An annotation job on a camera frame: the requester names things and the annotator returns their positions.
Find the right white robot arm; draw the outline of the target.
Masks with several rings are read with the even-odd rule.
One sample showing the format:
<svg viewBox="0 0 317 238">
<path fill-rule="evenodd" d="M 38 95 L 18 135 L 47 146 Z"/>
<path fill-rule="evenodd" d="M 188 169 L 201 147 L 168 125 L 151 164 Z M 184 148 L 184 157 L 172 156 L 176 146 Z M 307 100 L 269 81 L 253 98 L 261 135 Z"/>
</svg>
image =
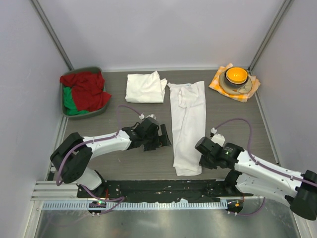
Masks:
<svg viewBox="0 0 317 238">
<path fill-rule="evenodd" d="M 220 144 L 217 137 L 202 137 L 195 149 L 200 152 L 200 165 L 207 169 L 229 169 L 220 187 L 226 194 L 262 196 L 277 201 L 296 215 L 317 219 L 317 174 L 292 171 L 265 161 L 242 147 Z"/>
</svg>

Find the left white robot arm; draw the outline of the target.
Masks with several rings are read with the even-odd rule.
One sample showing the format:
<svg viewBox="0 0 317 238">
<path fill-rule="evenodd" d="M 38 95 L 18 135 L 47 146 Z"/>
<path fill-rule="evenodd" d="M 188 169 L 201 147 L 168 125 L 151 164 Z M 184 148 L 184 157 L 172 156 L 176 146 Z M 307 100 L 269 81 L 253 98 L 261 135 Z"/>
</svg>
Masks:
<svg viewBox="0 0 317 238">
<path fill-rule="evenodd" d="M 51 154 L 51 163 L 57 170 L 56 184 L 77 183 L 78 190 L 99 198 L 107 190 L 104 178 L 88 167 L 89 162 L 101 155 L 143 147 L 144 151 L 171 146 L 165 124 L 154 117 L 146 117 L 130 127 L 95 137 L 70 134 Z"/>
</svg>

